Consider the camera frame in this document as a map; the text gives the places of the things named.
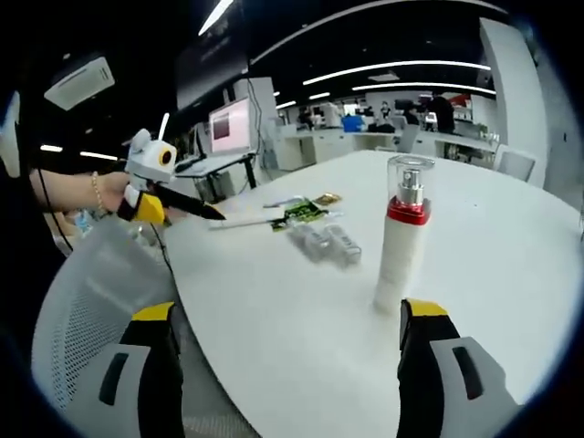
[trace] monitor screen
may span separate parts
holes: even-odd
[[[211,153],[236,153],[249,150],[249,99],[238,100],[209,117]]]

